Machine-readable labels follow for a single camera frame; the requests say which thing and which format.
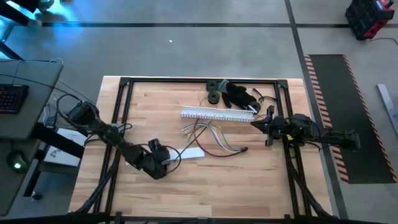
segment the gray floor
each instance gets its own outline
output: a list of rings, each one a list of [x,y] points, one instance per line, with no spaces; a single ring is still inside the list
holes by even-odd
[[[346,24],[345,0],[290,0],[300,24]],[[289,23],[277,0],[89,0],[56,2],[49,22]],[[398,17],[391,23],[398,24]],[[384,83],[398,104],[398,45],[391,40],[358,42],[349,29],[298,29],[305,54],[345,54],[365,102],[398,172],[398,138],[375,84]],[[377,37],[398,39],[398,29]],[[61,57],[60,79],[93,101],[104,75],[302,78],[290,28],[274,27],[44,27],[15,26],[6,44],[26,59]],[[67,211],[75,177],[47,174],[40,202],[18,198],[8,218]],[[397,184],[340,183],[351,219],[397,223]]]

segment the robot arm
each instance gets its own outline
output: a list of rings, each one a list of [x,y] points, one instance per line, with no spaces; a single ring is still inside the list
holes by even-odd
[[[167,175],[167,166],[162,162],[170,159],[170,154],[158,139],[148,142],[151,152],[141,145],[126,142],[119,129],[103,122],[96,106],[87,101],[75,105],[67,113],[66,119],[77,128],[97,134],[103,142],[114,146],[126,162],[136,169],[142,169],[153,179],[157,180]]]
[[[276,116],[273,118],[274,106],[267,109],[267,116],[260,121],[253,121],[251,125],[268,134],[266,146],[271,146],[274,139],[286,135],[294,143],[304,146],[306,142],[331,144],[343,149],[357,151],[361,145],[359,135],[355,130],[322,132],[317,124],[304,114],[294,114],[291,118]]]

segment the keyboard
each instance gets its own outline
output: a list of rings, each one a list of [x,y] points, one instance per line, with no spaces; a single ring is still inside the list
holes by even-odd
[[[18,114],[28,89],[27,85],[0,84],[0,114]]]

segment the wire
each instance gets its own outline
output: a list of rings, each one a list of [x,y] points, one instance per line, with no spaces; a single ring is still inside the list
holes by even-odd
[[[257,118],[255,118],[254,120],[258,120],[259,118],[265,118],[265,116],[267,116],[266,114],[262,114],[262,115],[257,115]]]
[[[21,62],[22,62],[22,61],[23,61],[23,60],[20,60],[20,61],[18,62],[18,65],[17,65],[17,68],[15,69],[15,74],[14,74],[14,78],[12,79],[11,85],[14,84],[15,79],[17,78],[17,75],[18,75],[18,68],[19,68],[19,66],[21,65]]]
[[[206,130],[206,128],[207,128],[207,127],[205,127],[205,128],[198,134],[197,138]],[[195,140],[192,140],[189,144],[187,144],[187,146],[185,146],[185,148],[180,152],[180,155],[178,155],[178,157],[175,158],[174,161],[176,161],[178,158],[181,158],[181,155],[185,152],[185,150],[188,149],[188,147],[189,147],[190,145],[192,145],[192,143],[193,143],[194,141],[195,141]]]
[[[197,142],[199,148],[201,148],[201,149],[203,150],[203,152],[205,152],[205,153],[207,153],[207,154],[209,154],[209,155],[211,155],[211,156],[215,156],[215,157],[230,157],[230,156],[236,156],[236,155],[238,155],[238,154],[240,154],[240,153],[242,153],[242,152],[246,152],[246,151],[247,151],[247,150],[242,150],[242,151],[235,152],[235,153],[228,154],[228,155],[215,155],[215,154],[210,153],[210,152],[207,151],[205,148],[203,148],[203,146],[202,146],[202,145],[199,143],[199,141],[198,141],[198,136],[196,135],[196,127],[197,127],[198,121],[199,121],[199,119],[197,119],[197,121],[195,122],[195,125],[193,126],[193,130],[194,130],[194,131],[193,131],[193,137],[194,137],[194,141]]]
[[[324,148],[326,148],[326,147],[332,146],[332,144],[329,144],[329,145],[327,145],[327,146],[320,147],[318,144],[315,144],[314,142],[305,142],[305,143],[317,147],[319,152],[321,151],[321,149],[324,149]]]
[[[71,89],[72,91],[74,91],[75,93],[78,93],[80,96],[84,97],[86,100],[88,100],[89,102],[93,103],[89,98],[87,98],[85,95],[81,94],[79,91],[74,90],[72,87],[68,86],[67,84],[65,84],[63,81],[58,79],[58,82],[62,83],[63,85],[65,85],[66,87],[68,87],[69,89]]]
[[[380,37],[380,38],[376,38],[376,39],[371,39],[370,42],[375,41],[375,40],[393,40],[398,45],[397,39],[392,38],[392,37]]]
[[[175,148],[173,148],[173,147],[171,147],[171,146],[164,146],[164,147],[173,149],[173,150],[178,154],[178,158],[180,158],[180,159],[178,160],[178,164],[177,164],[172,170],[167,171],[167,173],[169,174],[169,173],[171,173],[171,172],[174,172],[174,171],[180,166],[181,160],[182,160],[182,158],[181,158],[181,152],[179,152],[178,150],[176,150]]]
[[[18,60],[18,59],[0,60],[0,62],[13,62],[15,60]]]
[[[311,119],[300,119],[300,118],[285,118],[285,120],[287,120],[287,119],[294,119],[294,120],[297,120],[297,121],[305,121],[305,122],[310,122],[310,123],[312,123],[316,128],[317,128],[317,130],[318,130],[318,135],[319,135],[319,140],[321,140],[321,130],[319,129],[319,127],[318,127],[318,125],[316,124],[316,122],[314,122],[313,120],[311,120]]]
[[[63,119],[64,119],[65,121],[67,121],[68,123],[74,125],[74,127],[76,127],[76,128],[86,128],[85,126],[82,126],[82,125],[79,125],[79,124],[74,123],[73,121],[71,121],[70,119],[68,119],[68,118],[60,111],[60,101],[61,101],[62,98],[66,97],[66,96],[70,96],[70,97],[72,97],[72,98],[78,100],[78,101],[81,103],[81,100],[80,100],[77,96],[75,96],[75,95],[73,95],[73,94],[70,94],[70,93],[64,94],[64,95],[62,95],[60,98],[58,98],[58,99],[57,99],[56,106],[55,106],[57,112],[55,113],[54,124],[57,122],[57,118],[58,118],[58,117],[57,117],[57,114],[59,114],[59,115],[61,116],[61,118],[63,118]]]
[[[47,116],[47,114],[46,114],[46,112],[45,112],[46,107],[49,108],[49,116],[51,116],[51,113],[50,113],[50,105],[47,104],[47,105],[45,105],[44,108],[43,108],[43,111],[44,111],[43,124],[45,123],[45,117]]]
[[[201,99],[201,101],[199,102],[199,106],[201,106],[201,103],[203,102],[203,100],[207,99],[207,96],[208,95],[206,94],[206,96]]]
[[[41,82],[33,81],[33,80],[28,79],[28,78],[15,77],[15,76],[6,75],[6,74],[3,74],[3,73],[0,73],[0,76],[11,77],[11,78],[16,78],[16,79],[20,79],[20,80],[25,80],[25,81],[28,81],[28,82],[32,82],[32,83],[36,83],[36,84],[39,84],[39,85],[47,86],[47,87],[49,87],[51,89],[55,89],[55,90],[61,91],[62,93],[65,93],[65,94],[69,94],[67,91],[61,90],[61,89],[59,89],[59,88],[57,88],[55,86],[50,86],[50,85],[47,85],[47,84],[44,84],[44,83],[41,83]]]
[[[132,124],[130,124],[130,123],[122,124],[122,125],[118,126],[118,129],[120,129],[121,127],[124,127],[124,129],[123,129],[122,131],[126,131],[126,130],[132,128]],[[88,137],[86,138],[86,140],[85,140],[85,142],[84,142],[84,146],[86,146],[89,142],[101,140],[100,138],[91,139],[94,135],[95,135],[95,134],[91,134],[90,136],[88,136]]]
[[[63,60],[62,60],[62,58],[53,58],[53,59],[49,60],[49,62],[54,62],[56,59],[59,59],[59,60],[61,61],[62,65],[63,65]]]
[[[271,96],[263,96],[258,90],[256,90],[255,88],[253,88],[253,92],[257,93],[260,98],[258,99],[258,102],[262,103],[264,101],[264,99],[270,99],[270,100],[274,100],[276,101],[276,98],[271,97]]]
[[[194,125],[194,124],[189,124],[189,125],[185,126],[181,131],[185,131],[187,128],[190,128],[190,127],[192,127],[193,125]],[[228,142],[227,142],[227,140],[226,140],[226,138],[225,138],[225,135],[224,135],[224,133],[223,133],[223,131],[221,130],[220,127],[215,126],[215,125],[212,125],[212,124],[204,124],[204,123],[197,123],[197,125],[206,126],[207,128],[210,128],[211,133],[213,134],[214,138],[216,139],[216,142],[218,143],[218,145],[221,146],[221,147],[222,147],[223,149],[225,149],[226,151],[228,151],[228,152],[239,152],[239,151],[241,151],[241,149],[234,149],[234,148],[232,148],[232,147],[228,144]],[[221,143],[221,141],[220,141],[220,139],[219,139],[219,137],[218,137],[218,135],[217,135],[217,133],[216,133],[216,131],[214,130],[213,127],[214,127],[214,128],[217,128],[217,129],[220,131],[220,133],[221,133],[221,135],[222,135],[222,137],[223,137],[223,139],[224,139],[224,142],[226,143],[226,145],[227,145],[230,149],[227,149],[227,148]]]

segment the roll of tape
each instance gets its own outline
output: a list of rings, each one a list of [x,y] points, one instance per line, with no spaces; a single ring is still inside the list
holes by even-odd
[[[206,91],[217,91],[218,90],[218,82],[208,81],[206,83]]]
[[[257,112],[254,112],[254,114],[258,114],[261,110],[261,105],[259,103],[257,103],[256,101],[253,101],[249,104],[253,109],[255,109]]]
[[[210,104],[216,105],[220,101],[220,94],[216,91],[210,91],[207,95],[207,100]]]

